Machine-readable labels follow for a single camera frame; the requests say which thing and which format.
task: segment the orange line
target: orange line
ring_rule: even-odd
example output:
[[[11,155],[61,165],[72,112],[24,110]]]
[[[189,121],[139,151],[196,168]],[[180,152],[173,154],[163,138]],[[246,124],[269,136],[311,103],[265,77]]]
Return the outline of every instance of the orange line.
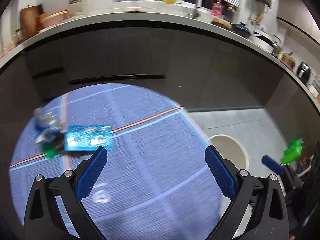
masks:
[[[24,160],[24,161],[21,161],[21,162],[12,164],[11,166],[9,166],[9,168],[12,168],[12,167],[17,166],[17,165],[19,165],[19,164],[26,163],[26,162],[28,162],[28,161],[32,161],[32,160],[35,160],[35,159],[38,159],[38,158],[41,158],[41,157],[44,157],[44,156],[46,156],[46,154],[40,154],[40,155],[34,156],[34,157],[29,158],[29,159],[26,159],[26,160]]]
[[[130,128],[130,127],[133,127],[133,126],[135,126],[135,125],[138,125],[138,124],[141,124],[141,123],[150,121],[150,120],[155,119],[155,118],[157,118],[157,117],[159,117],[159,116],[161,116],[161,115],[170,113],[170,112],[175,111],[175,110],[178,110],[178,109],[183,109],[183,108],[184,108],[183,106],[177,106],[177,107],[175,107],[175,108],[171,108],[171,109],[165,110],[165,111],[163,111],[163,112],[161,112],[161,113],[159,113],[159,114],[155,114],[155,115],[153,115],[153,116],[150,116],[150,117],[145,118],[145,119],[143,119],[143,120],[140,120],[140,121],[138,121],[138,122],[134,122],[134,123],[128,124],[128,125],[126,125],[126,126],[123,126],[123,127],[117,128],[117,129],[115,129],[115,130],[112,130],[110,133],[119,132],[119,131],[121,131],[121,130],[124,130],[124,129]],[[12,167],[17,166],[17,165],[19,165],[19,164],[26,163],[26,162],[28,162],[28,161],[32,161],[32,160],[35,160],[35,159],[38,159],[38,158],[41,158],[41,157],[44,157],[44,156],[46,156],[46,154],[40,154],[40,155],[34,156],[34,157],[29,158],[29,159],[26,159],[26,160],[24,160],[24,161],[21,161],[21,162],[12,164],[11,166],[9,166],[9,168],[12,168]]]
[[[172,112],[172,111],[174,111],[174,110],[182,109],[182,108],[184,108],[184,107],[183,107],[183,106],[177,106],[177,107],[175,107],[175,108],[171,108],[171,109],[169,109],[169,110],[165,110],[165,111],[163,111],[163,112],[161,112],[161,113],[159,113],[159,114],[155,114],[155,115],[150,116],[150,117],[148,117],[148,118],[146,118],[146,119],[143,119],[143,120],[140,120],[140,121],[138,121],[138,122],[134,122],[134,123],[128,124],[128,125],[126,125],[126,126],[120,127],[120,128],[118,128],[118,129],[115,129],[115,130],[111,131],[110,133],[119,132],[119,131],[121,131],[121,130],[124,130],[124,129],[130,128],[130,127],[133,127],[133,126],[135,126],[135,125],[138,125],[138,124],[141,124],[141,123],[150,121],[150,120],[155,119],[155,118],[157,118],[157,117],[159,117],[159,116],[161,116],[161,115],[164,115],[164,114],[170,113],[170,112]]]

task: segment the bowl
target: bowl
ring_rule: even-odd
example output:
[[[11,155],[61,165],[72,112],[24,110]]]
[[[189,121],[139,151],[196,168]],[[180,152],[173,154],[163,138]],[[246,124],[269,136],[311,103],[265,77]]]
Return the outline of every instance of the bowl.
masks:
[[[43,18],[40,22],[44,28],[55,26],[63,23],[64,19],[67,17],[68,14],[69,10],[57,12],[47,16],[46,18]]]

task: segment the blue mat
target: blue mat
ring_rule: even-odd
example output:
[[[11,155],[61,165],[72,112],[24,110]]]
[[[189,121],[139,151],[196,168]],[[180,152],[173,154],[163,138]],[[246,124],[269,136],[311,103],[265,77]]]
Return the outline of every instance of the blue mat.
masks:
[[[154,91],[101,84],[59,97],[45,110],[67,125],[107,124],[113,129],[143,120],[177,105]],[[114,149],[88,198],[82,203],[108,240],[205,239],[219,221],[221,191],[204,160],[209,142],[184,110],[176,109],[113,134]],[[12,164],[40,155],[33,120],[17,142]],[[84,159],[37,158],[10,168],[12,198],[23,223],[26,202],[37,174],[60,176]],[[77,235],[57,197],[70,233]]]

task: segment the pot lid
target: pot lid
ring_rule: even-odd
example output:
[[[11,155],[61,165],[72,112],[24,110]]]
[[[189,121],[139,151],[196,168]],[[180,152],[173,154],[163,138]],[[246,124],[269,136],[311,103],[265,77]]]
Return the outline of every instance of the pot lid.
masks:
[[[247,32],[247,33],[250,33],[250,31],[249,31],[249,29],[245,26],[245,24],[244,23],[234,23],[233,24],[235,27],[237,27],[237,28],[239,28],[239,29],[242,29],[242,30],[244,30],[245,32]]]
[[[266,34],[265,32],[258,30],[258,29],[255,29],[254,32],[266,37],[268,40],[271,40],[274,43],[273,38],[270,35]]]

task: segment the pot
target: pot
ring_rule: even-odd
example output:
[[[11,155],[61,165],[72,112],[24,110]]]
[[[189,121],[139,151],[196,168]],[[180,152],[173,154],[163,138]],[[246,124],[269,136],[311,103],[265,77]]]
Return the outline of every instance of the pot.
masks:
[[[226,30],[230,30],[230,24],[227,21],[222,20],[220,18],[213,19],[211,24],[216,25],[216,26],[221,27]]]
[[[273,36],[276,37],[279,40],[279,44],[281,44],[281,40],[277,36],[275,36],[275,35],[273,35]],[[276,58],[278,58],[279,53],[281,51],[281,47],[280,47],[279,44],[277,42],[275,42],[273,44],[273,50],[272,50],[272,53],[271,53],[271,55],[276,57]]]
[[[267,52],[272,53],[274,41],[270,35],[255,29],[251,41]]]
[[[289,54],[283,53],[281,62],[285,64],[287,68],[289,68],[291,71],[293,70],[294,66],[296,65],[296,62],[294,59],[291,57],[293,52],[290,52]]]
[[[235,23],[235,24],[233,24],[231,30],[234,33],[236,33],[236,34],[238,34],[238,35],[240,35],[240,36],[242,36],[242,37],[244,37],[246,39],[251,36],[251,33],[250,33],[249,29],[245,26],[244,23],[241,23],[241,24]]]

